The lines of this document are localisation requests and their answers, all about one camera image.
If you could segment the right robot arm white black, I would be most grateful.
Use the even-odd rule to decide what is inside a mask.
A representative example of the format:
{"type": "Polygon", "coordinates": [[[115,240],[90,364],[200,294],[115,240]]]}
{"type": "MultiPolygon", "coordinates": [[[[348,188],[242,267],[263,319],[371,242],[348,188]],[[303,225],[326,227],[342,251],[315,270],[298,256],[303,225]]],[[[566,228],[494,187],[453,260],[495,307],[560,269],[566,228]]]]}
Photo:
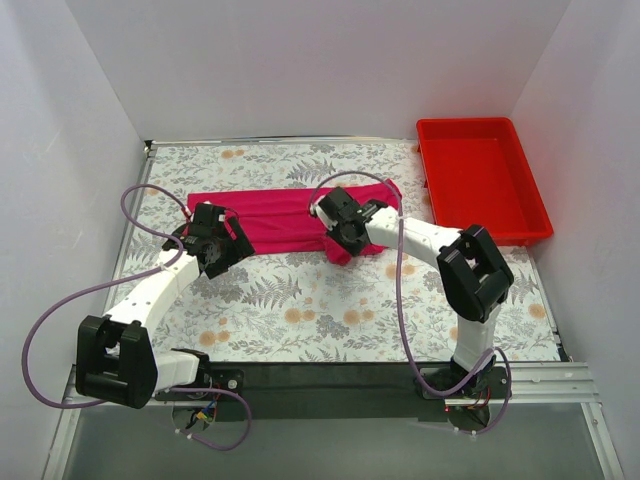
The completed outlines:
{"type": "Polygon", "coordinates": [[[322,222],[327,236],[352,256],[366,246],[382,246],[394,248],[398,261],[408,254],[438,270],[446,300],[457,314],[458,337],[450,363],[453,384],[438,389],[420,373],[406,335],[402,280],[397,278],[397,316],[407,360],[419,385],[432,396],[458,392],[471,398],[486,389],[496,351],[497,316],[514,282],[489,232],[479,225],[465,230],[433,225],[380,200],[361,204],[340,187],[311,199],[309,211],[322,222]]]}

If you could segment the magenta t shirt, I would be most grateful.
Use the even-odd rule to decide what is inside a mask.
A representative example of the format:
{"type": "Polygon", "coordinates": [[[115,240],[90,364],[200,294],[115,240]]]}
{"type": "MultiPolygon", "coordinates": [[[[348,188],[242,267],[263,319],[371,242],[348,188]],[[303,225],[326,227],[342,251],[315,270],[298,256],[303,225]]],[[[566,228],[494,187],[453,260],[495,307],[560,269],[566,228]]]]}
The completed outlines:
{"type": "MultiPolygon", "coordinates": [[[[398,206],[393,194],[395,185],[391,181],[343,189],[361,204],[374,201],[375,212],[380,208],[398,206]]],[[[228,209],[228,216],[238,218],[255,249],[254,255],[322,251],[329,262],[345,265],[354,257],[329,238],[323,223],[312,215],[312,204],[330,190],[322,188],[318,193],[311,189],[192,193],[188,196],[187,207],[192,216],[198,203],[228,209]]],[[[179,240],[191,219],[173,232],[179,240]]],[[[382,246],[370,244],[361,255],[375,255],[383,250],[382,246]]]]}

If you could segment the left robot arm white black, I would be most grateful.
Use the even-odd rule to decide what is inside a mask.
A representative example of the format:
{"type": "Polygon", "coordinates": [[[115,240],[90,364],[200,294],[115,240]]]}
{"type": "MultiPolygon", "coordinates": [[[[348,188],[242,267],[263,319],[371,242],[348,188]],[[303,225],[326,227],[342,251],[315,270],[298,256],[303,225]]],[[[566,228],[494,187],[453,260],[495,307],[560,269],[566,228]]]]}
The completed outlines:
{"type": "Polygon", "coordinates": [[[234,211],[199,203],[157,257],[151,275],[103,316],[80,324],[75,388],[101,401],[136,409],[158,392],[179,387],[193,400],[205,398],[213,377],[206,354],[173,349],[157,354],[152,339],[180,295],[201,276],[213,279],[254,254],[234,211]]]}

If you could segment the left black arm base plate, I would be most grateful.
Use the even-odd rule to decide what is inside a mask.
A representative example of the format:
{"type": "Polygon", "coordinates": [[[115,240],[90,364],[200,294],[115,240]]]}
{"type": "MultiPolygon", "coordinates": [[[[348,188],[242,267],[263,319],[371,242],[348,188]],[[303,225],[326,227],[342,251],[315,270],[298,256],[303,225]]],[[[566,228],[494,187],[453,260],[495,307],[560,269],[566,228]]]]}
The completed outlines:
{"type": "Polygon", "coordinates": [[[180,388],[196,389],[196,392],[175,392],[175,387],[163,390],[155,395],[158,401],[204,402],[213,400],[216,395],[207,391],[207,388],[231,391],[239,394],[244,383],[244,371],[241,369],[213,369],[199,372],[196,380],[187,385],[180,385],[180,388]]]}

